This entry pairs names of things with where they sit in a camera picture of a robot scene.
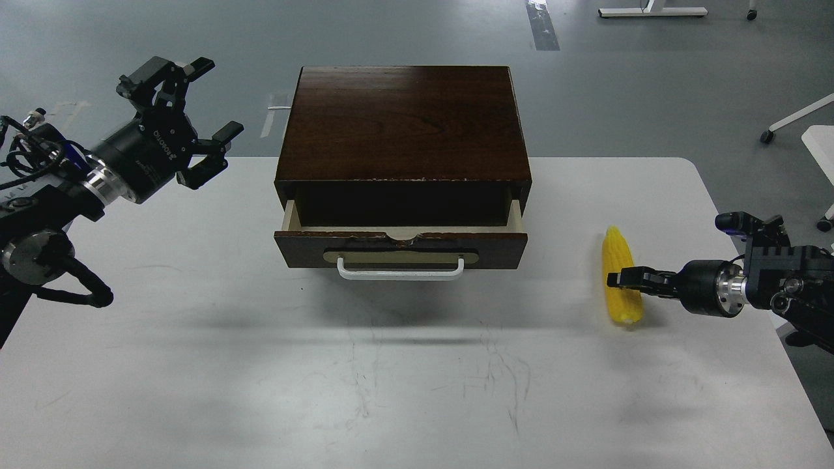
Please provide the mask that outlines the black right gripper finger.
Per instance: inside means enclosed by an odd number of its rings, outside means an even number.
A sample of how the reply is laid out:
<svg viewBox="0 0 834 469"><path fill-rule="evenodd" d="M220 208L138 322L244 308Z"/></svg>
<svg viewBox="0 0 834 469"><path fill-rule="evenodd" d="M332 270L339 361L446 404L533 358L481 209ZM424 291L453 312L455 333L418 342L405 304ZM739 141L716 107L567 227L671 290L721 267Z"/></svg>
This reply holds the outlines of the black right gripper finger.
<svg viewBox="0 0 834 469"><path fill-rule="evenodd" d="M678 299L674 279L676 272L656 270L647 266L626 267L607 274L607 287L639 291L648 296Z"/></svg>

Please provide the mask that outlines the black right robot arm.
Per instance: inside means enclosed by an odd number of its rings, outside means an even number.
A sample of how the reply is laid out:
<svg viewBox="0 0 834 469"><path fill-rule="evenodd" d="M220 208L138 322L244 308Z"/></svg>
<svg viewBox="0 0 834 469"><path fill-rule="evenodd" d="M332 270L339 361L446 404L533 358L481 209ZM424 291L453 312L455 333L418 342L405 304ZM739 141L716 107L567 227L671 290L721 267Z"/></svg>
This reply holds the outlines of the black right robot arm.
<svg viewBox="0 0 834 469"><path fill-rule="evenodd" d="M715 217L724 234L745 242L735 259L694 259L680 271L634 265L616 227L603 241L603 282L614 321L632 324L642 317L642 294L678 300L686 311L733 318L744 306L771 311L794 326L786 337L793 347L833 347L832 253L816 246L793 246L783 218L761 220L745 212Z"/></svg>

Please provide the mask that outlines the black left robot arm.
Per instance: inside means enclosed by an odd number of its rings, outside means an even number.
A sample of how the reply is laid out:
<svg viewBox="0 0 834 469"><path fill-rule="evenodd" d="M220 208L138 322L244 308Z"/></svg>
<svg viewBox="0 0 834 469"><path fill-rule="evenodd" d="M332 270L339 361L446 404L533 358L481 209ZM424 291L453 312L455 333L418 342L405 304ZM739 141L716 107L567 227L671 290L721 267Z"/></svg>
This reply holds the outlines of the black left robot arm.
<svg viewBox="0 0 834 469"><path fill-rule="evenodd" d="M12 134L2 183L2 341L11 335L32 297L102 308L111 288L76 258L68 227L78 217L98 221L117 199L143 204L172 180L196 190L227 168L231 142L242 133L228 122L200 139L185 112L191 83L214 62L179 64L152 57L121 76L117 93L135 115L92 149L48 124L41 107L23 121L2 116Z"/></svg>

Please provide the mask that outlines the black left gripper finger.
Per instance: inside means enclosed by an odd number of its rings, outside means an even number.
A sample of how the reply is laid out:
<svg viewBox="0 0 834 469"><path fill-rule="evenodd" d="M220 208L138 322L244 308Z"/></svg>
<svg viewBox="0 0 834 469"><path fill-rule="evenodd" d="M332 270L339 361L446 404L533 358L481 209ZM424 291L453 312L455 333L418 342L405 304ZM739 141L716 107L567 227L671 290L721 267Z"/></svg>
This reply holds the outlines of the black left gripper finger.
<svg viewBox="0 0 834 469"><path fill-rule="evenodd" d="M184 110L188 86L214 67L214 61L208 57L198 57L192 63L179 65L154 56L128 76L120 76L117 94L128 99L136 113L133 119L117 128L117 133L137 127L140 119L152 113L161 113L160 120L182 120L191 133L196 134Z"/></svg>
<svg viewBox="0 0 834 469"><path fill-rule="evenodd" d="M179 163L176 180L197 190L227 168L225 155L231 142L244 131L240 122L229 121L211 139L192 139L184 146L184 163Z"/></svg>

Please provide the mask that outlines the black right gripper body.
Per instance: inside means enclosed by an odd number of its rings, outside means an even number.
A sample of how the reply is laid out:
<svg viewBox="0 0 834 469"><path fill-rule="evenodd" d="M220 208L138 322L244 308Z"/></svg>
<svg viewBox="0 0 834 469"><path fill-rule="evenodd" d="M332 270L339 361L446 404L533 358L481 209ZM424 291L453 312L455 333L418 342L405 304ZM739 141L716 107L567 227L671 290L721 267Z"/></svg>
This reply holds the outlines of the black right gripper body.
<svg viewBox="0 0 834 469"><path fill-rule="evenodd" d="M680 303L692 314L734 318L748 304L747 277L730 261L695 259L671 283Z"/></svg>

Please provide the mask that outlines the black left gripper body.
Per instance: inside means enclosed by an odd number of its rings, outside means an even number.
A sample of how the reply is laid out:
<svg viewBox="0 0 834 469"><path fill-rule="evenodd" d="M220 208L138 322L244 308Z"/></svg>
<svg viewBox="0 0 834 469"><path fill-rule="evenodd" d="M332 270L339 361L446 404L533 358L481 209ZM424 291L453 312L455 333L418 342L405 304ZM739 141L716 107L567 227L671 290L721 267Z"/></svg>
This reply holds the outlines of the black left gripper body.
<svg viewBox="0 0 834 469"><path fill-rule="evenodd" d="M93 146L92 157L127 186L125 198L143 204L184 169L186 148L197 139L190 122L131 120Z"/></svg>

